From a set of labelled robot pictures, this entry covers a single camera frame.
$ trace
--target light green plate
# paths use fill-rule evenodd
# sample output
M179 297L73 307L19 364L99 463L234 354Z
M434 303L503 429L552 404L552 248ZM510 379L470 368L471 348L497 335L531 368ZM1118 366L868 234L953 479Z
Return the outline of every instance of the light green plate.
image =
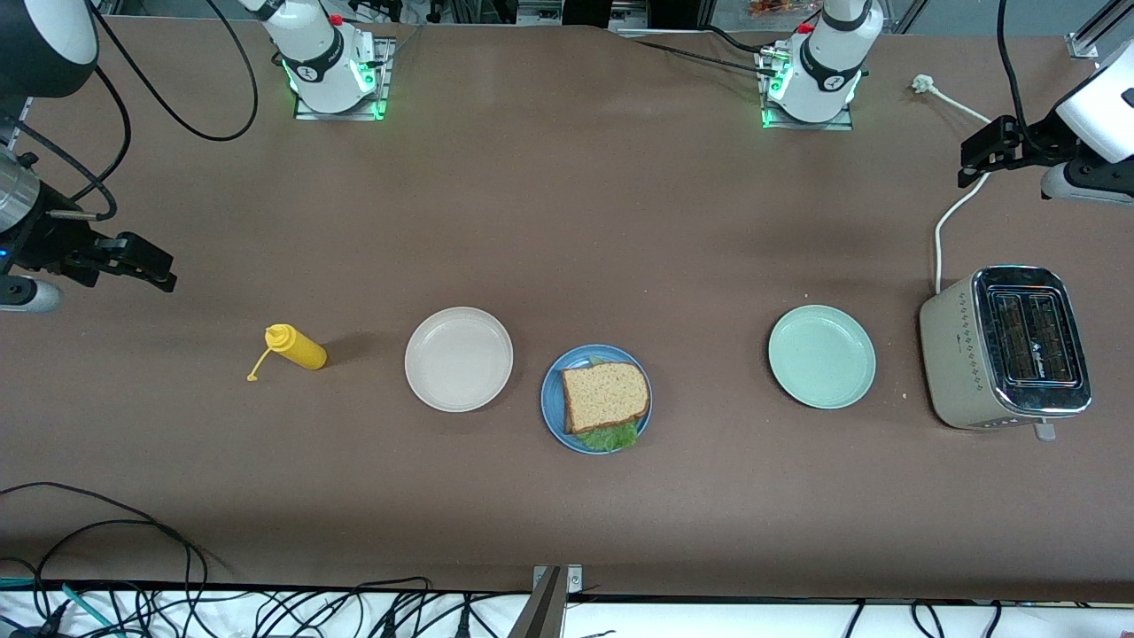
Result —
M874 347L846 312L804 305L780 317L768 341L772 374L801 403L846 408L874 383Z

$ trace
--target white plate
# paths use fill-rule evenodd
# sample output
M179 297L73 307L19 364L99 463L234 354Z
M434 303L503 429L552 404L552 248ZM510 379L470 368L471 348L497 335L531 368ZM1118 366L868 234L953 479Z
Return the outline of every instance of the white plate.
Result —
M409 338L406 380L426 406L476 410L500 394L511 375L511 340L497 317L475 307L433 314Z
M846 408L874 383L874 346L866 331L828 305L785 314L768 341L768 361L784 390L812 408Z

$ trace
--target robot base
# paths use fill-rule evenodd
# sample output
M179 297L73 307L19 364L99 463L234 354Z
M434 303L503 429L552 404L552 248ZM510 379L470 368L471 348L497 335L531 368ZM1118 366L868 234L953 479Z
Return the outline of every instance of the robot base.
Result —
M779 71L778 65L782 65L782 59L776 56L764 56L762 53L755 53L753 56L756 60L758 68L770 68ZM772 101L768 93L771 91L771 85L777 82L776 76L760 76L760 103L761 103L761 120L763 121L764 128L795 128L803 130L850 130L853 127L853 121L850 119L850 104L843 107L839 114L827 121L803 121L796 119L784 110L784 107L779 105Z
M363 80L372 80L374 91L363 97L353 108L337 113L324 113L313 110L304 103L296 93L295 119L330 120L330 121L380 121L386 119L386 104L390 96L390 80L393 76L393 37L375 37L373 52L363 51L363 59L386 60L381 66L362 71Z

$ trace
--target sandwich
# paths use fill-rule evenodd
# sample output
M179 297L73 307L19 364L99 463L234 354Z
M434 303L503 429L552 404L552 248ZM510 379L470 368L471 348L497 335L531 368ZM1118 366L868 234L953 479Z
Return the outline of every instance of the sandwich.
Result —
M594 361L562 372L567 434L587 448L613 451L633 445L637 423L650 410L645 375L633 364Z

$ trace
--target white cable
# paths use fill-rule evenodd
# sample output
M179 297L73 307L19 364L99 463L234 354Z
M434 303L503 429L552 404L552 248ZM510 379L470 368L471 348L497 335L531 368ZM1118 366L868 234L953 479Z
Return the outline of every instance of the white cable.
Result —
M953 97L946 95L945 93L941 93L941 91L939 91L937 86L933 86L933 78L930 77L930 76L928 76L928 75L919 75L917 77L915 77L914 80L913 80L913 83L911 84L911 87L913 87L914 93L919 93L919 94L921 94L921 93L930 93L932 95L937 95L945 103L950 104L953 107L956 107L957 109L960 109L962 111L964 111L964 112L966 112L966 113L975 117L976 119L983 121L984 124L990 124L992 121L991 119L989 119L989 118L984 117L983 114L974 111L973 109L971 109L971 108L962 104L960 102L954 100ZM933 291L934 291L934 294L941 294L941 252L942 252L941 250L941 228L945 227L945 222L948 221L950 216L953 216L954 212L957 212L957 210L960 206L965 205L965 202L967 202L968 199L973 198L976 195L976 193L980 192L980 189L984 186L984 182L989 180L989 175L991 175L991 173L990 172L985 172L984 175L981 175L981 178L976 180L976 185L974 185L967 193L965 193L959 199L957 199L957 203L955 203L951 206L949 206L949 210L945 211L945 214L942 214L941 219L938 220L937 227L933 228Z
M928 75L919 75L917 77L914 78L914 80L911 84L911 86L913 87L914 93L917 93L917 94L929 93L931 95L937 95L942 101L945 101L945 103L951 104L951 105L954 105L954 107L956 107L956 108L965 111L966 113L975 117L976 119L983 121L984 124L991 124L992 122L991 119L989 119L989 118L984 117L983 114L974 111L973 109L971 109L971 108L962 104L960 102L954 100L953 97L946 95L945 93L941 93L941 91L938 90L937 86L933 86L933 78L930 77L930 76L928 76Z
M965 193L963 197L957 199L957 203L949 206L949 210L945 211L945 214L942 214L941 219L937 222L937 228L933 229L933 291L936 294L941 294L941 227L943 227L945 222L953 216L954 212L957 212L958 207L965 205L965 202L973 198L973 196L980 192L981 186L989 180L989 172L981 175L981 178L976 180L976 185L973 186L971 190Z

